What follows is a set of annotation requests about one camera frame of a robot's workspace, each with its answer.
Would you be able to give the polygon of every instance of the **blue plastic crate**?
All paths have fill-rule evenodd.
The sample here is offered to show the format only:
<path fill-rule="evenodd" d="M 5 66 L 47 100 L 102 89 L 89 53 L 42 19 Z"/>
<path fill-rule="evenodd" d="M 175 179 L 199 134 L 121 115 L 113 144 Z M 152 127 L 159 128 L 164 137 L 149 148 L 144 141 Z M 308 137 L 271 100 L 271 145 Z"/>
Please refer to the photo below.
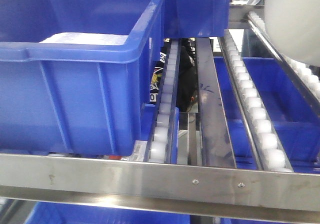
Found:
<path fill-rule="evenodd" d="M 222 37 L 228 28 L 230 0 L 165 0 L 166 38 Z"/>
<path fill-rule="evenodd" d="M 189 224 L 190 216 L 38 202 L 25 224 Z"/>
<path fill-rule="evenodd" d="M 292 161 L 314 162 L 320 149 L 320 120 L 274 59 L 244 58 L 285 152 Z M 214 59 L 234 153 L 251 157 L 227 68 Z"/>
<path fill-rule="evenodd" d="M 0 0 L 3 149 L 128 156 L 141 136 L 165 0 Z M 123 45 L 38 43 L 64 32 Z"/>

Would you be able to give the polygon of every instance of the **screw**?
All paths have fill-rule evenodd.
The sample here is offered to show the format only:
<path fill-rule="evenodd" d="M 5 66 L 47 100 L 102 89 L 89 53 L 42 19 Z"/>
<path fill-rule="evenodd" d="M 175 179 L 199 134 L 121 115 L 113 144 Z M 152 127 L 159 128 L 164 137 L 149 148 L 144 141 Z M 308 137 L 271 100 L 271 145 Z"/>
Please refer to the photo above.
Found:
<path fill-rule="evenodd" d="M 198 185 L 200 182 L 197 180 L 197 179 L 193 179 L 192 180 L 192 184 L 194 184 L 194 185 Z"/>
<path fill-rule="evenodd" d="M 239 184 L 238 184 L 238 188 L 244 188 L 246 185 L 244 184 L 244 183 L 242 183 L 242 182 L 240 182 Z"/>

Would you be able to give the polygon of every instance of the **bin rim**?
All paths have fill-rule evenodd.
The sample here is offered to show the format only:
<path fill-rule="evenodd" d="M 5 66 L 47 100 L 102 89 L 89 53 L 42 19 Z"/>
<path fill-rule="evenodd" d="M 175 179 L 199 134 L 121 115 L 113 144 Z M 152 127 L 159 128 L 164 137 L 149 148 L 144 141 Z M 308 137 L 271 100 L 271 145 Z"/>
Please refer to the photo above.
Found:
<path fill-rule="evenodd" d="M 0 41 L 0 61 L 132 63 L 140 57 L 164 1 L 151 0 L 148 3 L 123 45 Z"/>

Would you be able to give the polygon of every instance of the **white paper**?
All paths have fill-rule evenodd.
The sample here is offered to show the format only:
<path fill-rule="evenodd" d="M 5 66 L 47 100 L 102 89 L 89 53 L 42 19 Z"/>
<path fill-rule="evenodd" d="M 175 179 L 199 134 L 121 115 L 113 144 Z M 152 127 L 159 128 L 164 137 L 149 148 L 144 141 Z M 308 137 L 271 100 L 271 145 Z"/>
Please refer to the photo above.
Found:
<path fill-rule="evenodd" d="M 126 42 L 127 38 L 127 35 L 62 32 L 54 34 L 40 43 L 120 46 Z"/>

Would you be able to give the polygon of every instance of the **metal rail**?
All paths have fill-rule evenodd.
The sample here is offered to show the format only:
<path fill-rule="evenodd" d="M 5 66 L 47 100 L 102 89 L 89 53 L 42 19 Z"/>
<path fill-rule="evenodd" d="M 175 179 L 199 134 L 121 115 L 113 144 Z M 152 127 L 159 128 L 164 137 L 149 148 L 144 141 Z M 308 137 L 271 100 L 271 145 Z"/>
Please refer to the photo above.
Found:
<path fill-rule="evenodd" d="M 264 17 L 265 6 L 263 5 L 234 5 L 229 8 L 229 29 L 250 29 L 247 14 L 256 12 L 260 17 Z"/>
<path fill-rule="evenodd" d="M 197 166 L 196 114 L 188 113 L 187 160 L 188 165 Z"/>
<path fill-rule="evenodd" d="M 210 40 L 209 38 L 197 38 L 195 44 L 202 137 L 202 165 L 234 168 L 236 161 L 230 141 Z"/>
<path fill-rule="evenodd" d="M 0 154 L 0 176 L 12 199 L 320 223 L 316 174 Z"/>

